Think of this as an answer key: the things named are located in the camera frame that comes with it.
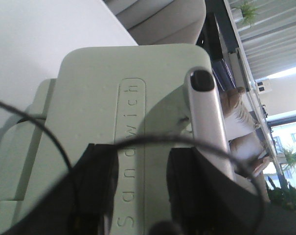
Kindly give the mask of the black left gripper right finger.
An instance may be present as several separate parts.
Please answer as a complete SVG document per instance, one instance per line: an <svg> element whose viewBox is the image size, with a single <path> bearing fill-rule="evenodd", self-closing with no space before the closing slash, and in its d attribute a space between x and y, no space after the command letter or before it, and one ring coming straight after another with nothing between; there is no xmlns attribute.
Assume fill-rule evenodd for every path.
<svg viewBox="0 0 296 235"><path fill-rule="evenodd" d="M167 188L185 235L296 235L296 212L242 188L194 147L170 150Z"/></svg>

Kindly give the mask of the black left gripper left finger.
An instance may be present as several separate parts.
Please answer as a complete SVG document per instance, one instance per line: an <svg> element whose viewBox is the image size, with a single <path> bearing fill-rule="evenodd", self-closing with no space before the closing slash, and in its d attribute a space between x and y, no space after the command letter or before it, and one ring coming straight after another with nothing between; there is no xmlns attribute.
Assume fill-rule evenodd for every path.
<svg viewBox="0 0 296 235"><path fill-rule="evenodd" d="M89 144L73 172L4 234L108 235L118 171L118 152L112 144Z"/></svg>

